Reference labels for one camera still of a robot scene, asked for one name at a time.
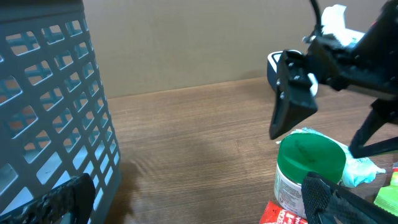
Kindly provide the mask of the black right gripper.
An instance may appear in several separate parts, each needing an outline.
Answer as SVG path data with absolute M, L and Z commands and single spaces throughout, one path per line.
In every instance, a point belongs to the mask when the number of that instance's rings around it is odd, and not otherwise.
M 306 58 L 284 50 L 277 63 L 270 138 L 277 139 L 318 111 L 309 71 L 336 91 L 348 89 L 383 99 L 371 104 L 372 110 L 349 145 L 355 159 L 397 151 L 397 137 L 366 146 L 385 124 L 397 125 L 397 1 L 385 2 L 379 17 L 354 46 L 343 46 L 333 34 L 324 34 L 318 3 L 311 5 L 316 25 Z

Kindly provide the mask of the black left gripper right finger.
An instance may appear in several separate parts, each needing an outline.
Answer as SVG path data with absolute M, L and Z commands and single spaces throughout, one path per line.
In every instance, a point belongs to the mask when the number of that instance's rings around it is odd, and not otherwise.
M 397 223 L 397 216 L 351 193 L 316 172 L 302 182 L 302 200 L 310 224 Z

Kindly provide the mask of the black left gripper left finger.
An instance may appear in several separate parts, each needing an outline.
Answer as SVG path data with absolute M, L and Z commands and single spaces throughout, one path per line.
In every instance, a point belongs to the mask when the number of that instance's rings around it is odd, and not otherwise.
M 1 215 L 1 223 L 88 223 L 95 195 L 89 174 L 73 176 L 46 194 Z

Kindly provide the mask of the teal white snack pouch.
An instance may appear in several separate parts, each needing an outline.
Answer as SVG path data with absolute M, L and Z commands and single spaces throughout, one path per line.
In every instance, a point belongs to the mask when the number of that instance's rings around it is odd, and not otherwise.
M 340 182 L 337 184 L 341 184 L 348 188 L 355 188 L 359 184 L 368 184 L 371 183 L 373 180 L 376 179 L 378 174 L 384 174 L 386 172 L 385 169 L 378 167 L 370 158 L 364 157 L 355 159 L 348 150 L 348 146 L 334 140 L 314 129 L 310 128 L 302 128 L 296 129 L 292 131 L 290 134 L 293 133 L 312 133 L 312 134 L 319 134 L 321 136 L 327 137 L 332 141 L 336 142 L 346 154 L 346 164 L 343 171 L 342 178 Z

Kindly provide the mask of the red candy bar wrapper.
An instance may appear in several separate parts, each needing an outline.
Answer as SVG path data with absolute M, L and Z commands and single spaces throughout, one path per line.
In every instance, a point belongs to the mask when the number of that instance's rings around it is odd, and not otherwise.
M 269 201 L 259 224 L 308 224 L 308 221 Z

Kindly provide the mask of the green lid white jar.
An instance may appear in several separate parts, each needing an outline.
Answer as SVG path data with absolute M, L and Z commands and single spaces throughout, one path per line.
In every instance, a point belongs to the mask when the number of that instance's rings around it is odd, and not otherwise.
M 274 194 L 282 208 L 305 218 L 302 183 L 316 172 L 337 184 L 346 164 L 346 154 L 331 139 L 312 133 L 293 133 L 279 143 Z

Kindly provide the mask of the green Haribo gummy bag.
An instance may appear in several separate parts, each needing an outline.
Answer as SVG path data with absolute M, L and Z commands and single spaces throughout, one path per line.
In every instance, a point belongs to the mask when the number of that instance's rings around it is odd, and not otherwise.
M 397 162 L 395 162 L 392 166 L 390 184 L 380 188 L 377 197 L 374 200 L 374 204 L 397 216 L 397 197 Z

